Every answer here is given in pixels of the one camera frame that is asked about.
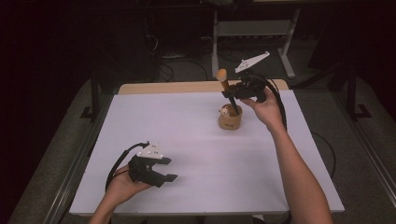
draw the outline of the white plastic part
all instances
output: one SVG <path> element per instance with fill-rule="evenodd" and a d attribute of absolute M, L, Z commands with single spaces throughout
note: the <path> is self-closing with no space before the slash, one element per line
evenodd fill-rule
<path fill-rule="evenodd" d="M 150 144 L 148 147 L 143 148 L 143 150 L 139 151 L 136 156 L 160 160 L 163 158 L 163 153 L 157 142 L 156 144 Z"/>
<path fill-rule="evenodd" d="M 259 61 L 263 60 L 264 58 L 270 56 L 270 53 L 268 51 L 265 51 L 264 54 L 256 56 L 251 59 L 247 60 L 242 60 L 242 62 L 239 64 L 237 68 L 235 68 L 235 73 L 242 72 L 245 69 L 248 69 L 249 67 L 253 66 L 254 64 L 258 63 Z"/>

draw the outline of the human arm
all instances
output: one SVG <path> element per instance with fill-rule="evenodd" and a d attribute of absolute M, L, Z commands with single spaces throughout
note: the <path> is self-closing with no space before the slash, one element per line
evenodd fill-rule
<path fill-rule="evenodd" d="M 283 188 L 293 223 L 332 223 L 324 192 L 287 133 L 273 93 L 265 88 L 266 101 L 243 99 L 274 138 Z"/>
<path fill-rule="evenodd" d="M 90 224 L 107 224 L 114 209 L 130 200 L 136 193 L 148 189 L 151 185 L 134 182 L 128 175 L 128 166 L 120 168 L 106 190 L 105 196 L 90 219 Z"/>

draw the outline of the person's left hand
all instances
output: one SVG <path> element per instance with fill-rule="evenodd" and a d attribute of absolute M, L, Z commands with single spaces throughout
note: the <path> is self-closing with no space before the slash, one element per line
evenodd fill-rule
<path fill-rule="evenodd" d="M 151 187 L 151 185 L 143 182 L 132 181 L 128 175 L 128 170 L 128 165 L 117 170 L 108 185 L 104 200 L 114 206 L 125 203 L 136 195 L 136 193 Z"/>

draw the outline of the white tabletop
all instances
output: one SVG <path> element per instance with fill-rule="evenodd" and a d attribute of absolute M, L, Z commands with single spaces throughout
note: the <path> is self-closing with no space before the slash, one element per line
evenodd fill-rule
<path fill-rule="evenodd" d="M 281 91 L 294 144 L 322 186 L 332 211 L 344 211 L 293 91 Z M 132 216 L 268 214 L 288 211 L 271 135 L 243 108 L 236 131 L 218 125 L 228 104 L 219 92 L 116 95 L 81 180 L 70 213 L 91 215 L 105 193 L 106 177 L 137 143 L 159 142 L 169 165 L 153 170 L 178 175 L 120 205 Z M 121 164 L 126 164 L 136 148 Z"/>

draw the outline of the brown cup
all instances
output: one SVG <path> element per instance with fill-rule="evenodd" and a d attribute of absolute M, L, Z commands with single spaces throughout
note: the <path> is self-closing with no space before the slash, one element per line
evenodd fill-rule
<path fill-rule="evenodd" d="M 239 115 L 236 114 L 236 111 L 233 109 L 233 106 L 231 104 L 227 104 L 222 106 L 221 108 L 224 108 L 225 106 L 228 106 L 228 112 L 230 113 L 230 116 L 223 116 L 219 115 L 219 126 L 222 129 L 225 130 L 237 130 L 239 126 L 241 125 L 241 118 L 242 118 L 242 107 L 237 105 Z"/>

